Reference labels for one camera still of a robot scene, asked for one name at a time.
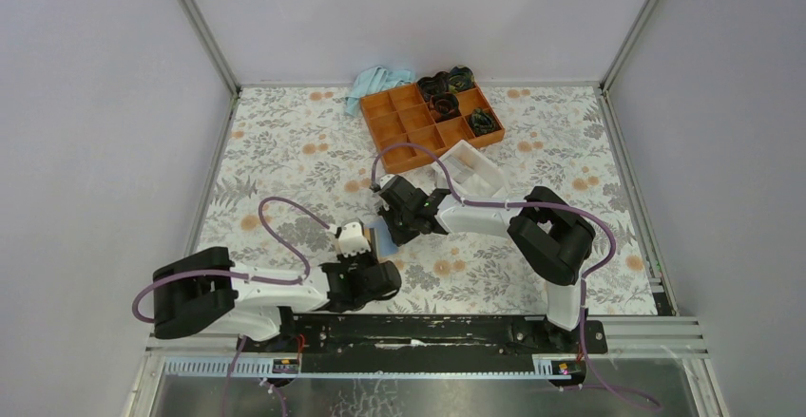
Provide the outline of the beige card holder wallet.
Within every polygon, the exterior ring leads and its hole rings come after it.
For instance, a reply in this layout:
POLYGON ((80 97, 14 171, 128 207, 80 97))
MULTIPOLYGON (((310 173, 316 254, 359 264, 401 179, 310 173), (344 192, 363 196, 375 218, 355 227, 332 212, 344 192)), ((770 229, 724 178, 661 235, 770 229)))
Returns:
POLYGON ((369 223, 376 222, 378 224, 378 252, 380 253, 379 260, 386 259, 398 253, 399 247, 393 242, 390 230, 383 218, 376 218, 369 223))

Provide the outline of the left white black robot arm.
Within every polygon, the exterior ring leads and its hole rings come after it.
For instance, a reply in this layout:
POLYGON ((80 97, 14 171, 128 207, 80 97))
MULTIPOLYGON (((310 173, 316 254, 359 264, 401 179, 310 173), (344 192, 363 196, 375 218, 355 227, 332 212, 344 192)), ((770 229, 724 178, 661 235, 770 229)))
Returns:
POLYGON ((393 298, 401 284, 397 267, 374 253, 339 257, 298 274, 241 266, 227 248, 212 247, 154 272, 144 291, 153 297, 153 314, 136 315, 162 340, 240 334, 284 351, 294 342, 294 314, 355 312, 393 298))

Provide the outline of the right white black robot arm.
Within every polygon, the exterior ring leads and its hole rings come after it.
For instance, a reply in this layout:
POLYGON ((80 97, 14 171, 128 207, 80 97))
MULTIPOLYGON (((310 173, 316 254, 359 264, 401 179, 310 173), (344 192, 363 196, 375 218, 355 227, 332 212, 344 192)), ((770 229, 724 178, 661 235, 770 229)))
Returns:
POLYGON ((553 191, 536 186, 515 202, 473 201, 457 198, 445 188, 426 193, 399 175, 384 176, 371 190, 383 201, 378 214, 397 246, 431 234, 473 233, 512 240, 547 283, 548 345, 568 352, 582 341, 580 274, 595 231, 553 191))

